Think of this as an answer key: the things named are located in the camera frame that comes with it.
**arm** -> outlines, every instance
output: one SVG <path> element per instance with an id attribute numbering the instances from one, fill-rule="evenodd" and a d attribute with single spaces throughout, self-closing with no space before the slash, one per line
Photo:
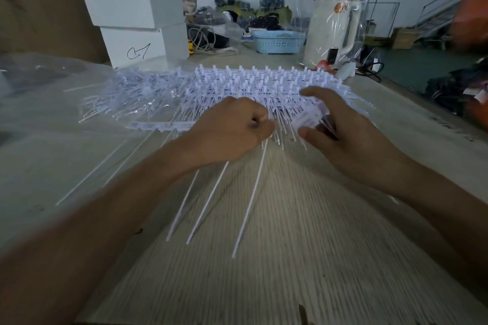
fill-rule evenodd
<path id="1" fill-rule="evenodd" d="M 326 129 L 303 127 L 299 135 L 340 172 L 397 197 L 423 215 L 479 272 L 488 268 L 488 205 L 397 149 L 367 118 L 332 90 L 310 87 L 329 108 L 338 140 Z"/>
<path id="2" fill-rule="evenodd" d="M 15 246 L 0 259 L 0 323 L 74 321 L 162 192 L 194 169 L 240 157 L 273 130 L 265 107 L 226 98 L 98 197 Z"/>

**handwritten marking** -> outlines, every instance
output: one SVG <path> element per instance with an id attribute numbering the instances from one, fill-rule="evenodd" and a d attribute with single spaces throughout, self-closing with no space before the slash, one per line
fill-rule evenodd
<path id="1" fill-rule="evenodd" d="M 140 54 L 137 54 L 137 52 L 138 52 L 138 51 L 144 51 L 144 53 L 143 53 L 143 59 L 144 59 L 144 57 L 146 56 L 147 50 L 149 49 L 149 46 L 150 46 L 150 45 L 151 45 L 151 43 L 147 44 L 145 47 L 143 47 L 143 48 L 141 48 L 141 49 L 138 49 L 138 50 L 136 50 L 134 47 L 132 47 L 131 49 L 129 49 L 129 50 L 127 51 L 127 58 L 129 58 L 129 59 L 136 59 L 136 58 L 138 58 L 138 57 L 140 57 L 140 56 L 141 56 Z"/>

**electric kettle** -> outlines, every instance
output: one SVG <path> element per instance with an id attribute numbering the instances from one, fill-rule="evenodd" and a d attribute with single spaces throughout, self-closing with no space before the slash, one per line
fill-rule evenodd
<path id="1" fill-rule="evenodd" d="M 338 63 L 349 53 L 356 39 L 361 18 L 360 0 L 314 0 L 303 63 Z"/>

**brown cardboard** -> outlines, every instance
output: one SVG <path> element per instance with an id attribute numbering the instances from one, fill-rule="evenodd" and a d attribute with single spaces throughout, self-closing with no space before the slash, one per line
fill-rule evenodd
<path id="1" fill-rule="evenodd" d="M 84 0 L 0 0 L 0 53 L 39 52 L 108 61 Z"/>
<path id="2" fill-rule="evenodd" d="M 393 49 L 412 49 L 419 34 L 415 29 L 401 27 L 394 29 L 392 38 Z"/>

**green floor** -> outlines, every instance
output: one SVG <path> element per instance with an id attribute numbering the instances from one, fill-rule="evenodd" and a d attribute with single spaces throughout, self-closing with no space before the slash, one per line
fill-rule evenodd
<path id="1" fill-rule="evenodd" d="M 384 76 L 413 92 L 423 92 L 427 81 L 446 76 L 449 71 L 471 66 L 481 56 L 432 48 L 383 50 L 380 53 Z"/>

